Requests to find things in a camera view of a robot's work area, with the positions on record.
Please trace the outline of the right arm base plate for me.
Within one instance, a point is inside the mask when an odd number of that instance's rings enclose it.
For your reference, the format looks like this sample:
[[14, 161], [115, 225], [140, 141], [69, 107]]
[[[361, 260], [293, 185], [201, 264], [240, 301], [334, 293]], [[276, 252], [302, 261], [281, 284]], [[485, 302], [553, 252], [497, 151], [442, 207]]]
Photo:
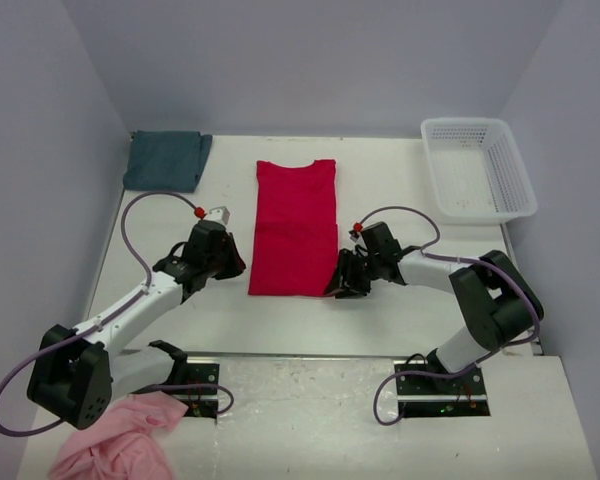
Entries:
[[395, 380], [399, 415], [410, 418], [488, 417], [491, 415], [482, 371], [472, 368], [451, 380], [405, 375], [405, 371], [426, 371], [422, 355], [394, 363], [401, 372]]

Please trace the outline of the red t shirt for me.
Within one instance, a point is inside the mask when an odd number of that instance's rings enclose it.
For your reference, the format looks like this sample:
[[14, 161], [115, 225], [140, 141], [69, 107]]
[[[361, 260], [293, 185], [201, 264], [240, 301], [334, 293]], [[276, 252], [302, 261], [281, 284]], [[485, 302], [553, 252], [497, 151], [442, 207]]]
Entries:
[[339, 250], [336, 162], [256, 163], [251, 296], [321, 297]]

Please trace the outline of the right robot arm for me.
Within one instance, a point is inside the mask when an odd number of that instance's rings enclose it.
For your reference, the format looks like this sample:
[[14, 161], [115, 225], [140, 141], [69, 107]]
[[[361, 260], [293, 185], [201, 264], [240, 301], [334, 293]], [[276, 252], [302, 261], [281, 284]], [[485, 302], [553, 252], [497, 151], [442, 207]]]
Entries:
[[464, 326], [426, 356], [417, 376], [451, 380], [507, 346], [538, 337], [543, 307], [504, 252], [465, 258], [403, 248], [384, 222], [354, 233], [362, 243], [339, 252], [326, 296], [364, 297], [374, 281], [384, 280], [448, 293], [457, 302]]

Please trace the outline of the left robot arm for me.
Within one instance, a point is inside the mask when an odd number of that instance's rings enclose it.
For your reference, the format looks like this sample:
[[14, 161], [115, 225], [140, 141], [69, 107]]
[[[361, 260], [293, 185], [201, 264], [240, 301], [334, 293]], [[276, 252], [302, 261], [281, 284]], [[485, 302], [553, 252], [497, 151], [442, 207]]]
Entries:
[[198, 221], [188, 240], [154, 265], [148, 283], [72, 329], [56, 325], [44, 334], [28, 399], [83, 430], [119, 397], [183, 384], [187, 355], [180, 348], [154, 340], [136, 353], [126, 355], [124, 349], [208, 280], [232, 279], [245, 268], [225, 221]]

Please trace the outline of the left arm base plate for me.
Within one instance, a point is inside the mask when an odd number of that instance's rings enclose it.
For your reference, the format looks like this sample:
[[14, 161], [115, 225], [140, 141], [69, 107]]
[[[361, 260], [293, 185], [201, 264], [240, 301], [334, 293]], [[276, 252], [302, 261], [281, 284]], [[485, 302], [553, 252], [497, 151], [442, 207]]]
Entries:
[[188, 361], [184, 373], [174, 381], [185, 388], [173, 390], [169, 395], [186, 407], [185, 418], [216, 420], [219, 411], [219, 391], [211, 388], [217, 385], [220, 365], [210, 360]]

